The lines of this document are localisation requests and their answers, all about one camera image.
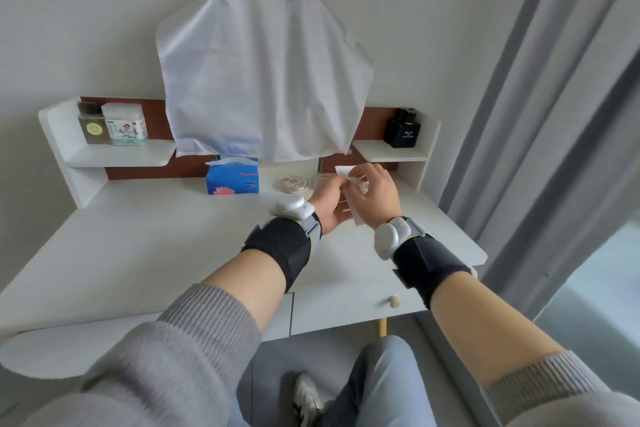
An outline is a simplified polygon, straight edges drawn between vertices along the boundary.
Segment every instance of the white jar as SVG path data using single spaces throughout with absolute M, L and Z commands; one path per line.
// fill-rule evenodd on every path
M 142 145 L 147 142 L 147 125 L 139 103 L 105 103 L 102 115 L 113 145 Z

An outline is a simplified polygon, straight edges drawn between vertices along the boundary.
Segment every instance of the curtain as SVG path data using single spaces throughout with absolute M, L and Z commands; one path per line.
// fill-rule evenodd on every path
M 525 0 L 440 200 L 534 317 L 640 206 L 640 0 Z

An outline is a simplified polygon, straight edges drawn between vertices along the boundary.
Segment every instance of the shoe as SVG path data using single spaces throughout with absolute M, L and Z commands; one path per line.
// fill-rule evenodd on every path
M 312 427 L 322 414 L 324 402 L 316 383 L 306 371 L 296 377 L 293 385 L 293 405 L 300 420 L 300 427 Z

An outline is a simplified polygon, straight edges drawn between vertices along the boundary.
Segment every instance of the blue tissue box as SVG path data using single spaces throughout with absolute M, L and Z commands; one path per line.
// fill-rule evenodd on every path
M 259 192 L 258 160 L 249 157 L 225 157 L 208 162 L 209 194 Z

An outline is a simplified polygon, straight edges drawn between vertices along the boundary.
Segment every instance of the gray sweater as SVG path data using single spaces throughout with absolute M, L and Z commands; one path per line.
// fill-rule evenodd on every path
M 216 287 L 192 286 L 100 358 L 80 393 L 51 402 L 25 425 L 225 427 L 229 398 L 259 344 L 241 303 Z M 484 395 L 509 427 L 640 424 L 640 403 L 610 391 L 571 352 L 508 375 Z

